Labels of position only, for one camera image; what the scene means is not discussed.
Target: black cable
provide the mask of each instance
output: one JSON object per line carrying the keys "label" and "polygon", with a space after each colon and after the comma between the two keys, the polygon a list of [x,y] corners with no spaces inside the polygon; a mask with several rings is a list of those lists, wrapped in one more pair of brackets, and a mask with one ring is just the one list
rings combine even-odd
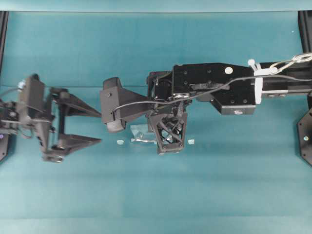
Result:
{"label": "black cable", "polygon": [[0,94],[0,98],[2,98],[4,95],[7,95],[10,92],[16,91],[19,88],[12,88],[12,89],[8,89],[7,91],[4,91],[2,94]]}
{"label": "black cable", "polygon": [[194,96],[191,97],[186,97],[186,98],[180,98],[180,99],[176,99],[173,101],[134,101],[134,102],[130,102],[130,103],[126,103],[123,104],[121,106],[116,107],[113,111],[115,112],[116,110],[126,107],[126,106],[131,106],[131,105],[136,105],[136,104],[159,104],[159,105],[171,105],[174,104],[176,102],[180,102],[180,101],[187,101],[187,100],[192,100],[194,98],[200,97],[202,95],[206,95],[206,94],[211,94],[213,92],[219,91],[221,89],[223,89],[224,87],[228,86],[229,84],[235,82],[235,81],[239,81],[239,80],[246,80],[246,79],[255,79],[255,78],[284,78],[284,79],[291,79],[291,80],[296,80],[296,81],[312,81],[312,79],[297,79],[295,77],[290,77],[290,76],[285,76],[285,75],[265,75],[265,76],[252,76],[252,77],[238,77],[238,78],[234,78],[232,80],[230,80],[229,82],[221,85],[218,88],[209,90],[209,91],[205,91],[203,93],[199,93],[196,94]]}

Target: black metal bracket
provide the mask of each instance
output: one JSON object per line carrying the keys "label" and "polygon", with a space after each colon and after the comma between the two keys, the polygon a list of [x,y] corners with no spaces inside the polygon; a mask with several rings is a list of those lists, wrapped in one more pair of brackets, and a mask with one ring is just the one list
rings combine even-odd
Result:
{"label": "black metal bracket", "polygon": [[300,153],[312,165],[312,93],[307,95],[309,111],[298,122]]}
{"label": "black metal bracket", "polygon": [[[44,83],[34,74],[26,79],[18,102],[1,103],[0,134],[18,134],[20,128],[35,132],[43,160],[51,162],[62,162],[65,156],[101,142],[101,139],[65,133],[67,116],[101,117],[97,110],[70,94],[67,89],[50,88],[47,98],[44,98],[44,89]],[[53,103],[58,106],[58,141],[49,147],[50,134],[56,132],[52,125],[55,119]]]}

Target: teal backdrop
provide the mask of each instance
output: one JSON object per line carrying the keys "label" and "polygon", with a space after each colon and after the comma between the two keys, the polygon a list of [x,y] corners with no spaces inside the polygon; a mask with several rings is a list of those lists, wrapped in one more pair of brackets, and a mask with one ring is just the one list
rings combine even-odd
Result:
{"label": "teal backdrop", "polygon": [[[113,76],[146,94],[148,73],[174,64],[247,65],[301,52],[295,11],[11,12],[0,91],[38,73],[100,111],[102,82]],[[307,110],[305,96],[264,99],[252,116],[221,116],[195,101],[186,137],[195,144],[163,156],[130,142],[129,127],[108,134],[92,117],[69,117],[66,132],[102,143],[62,164],[43,162],[38,141],[18,136],[0,163],[0,234],[310,234],[312,167],[296,132]]]}

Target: black metal plate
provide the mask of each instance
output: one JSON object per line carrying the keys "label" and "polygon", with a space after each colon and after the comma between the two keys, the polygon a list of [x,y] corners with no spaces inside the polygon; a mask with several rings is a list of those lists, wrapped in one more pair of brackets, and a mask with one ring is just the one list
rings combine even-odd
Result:
{"label": "black metal plate", "polygon": [[298,135],[301,156],[312,165],[312,111],[298,122]]}

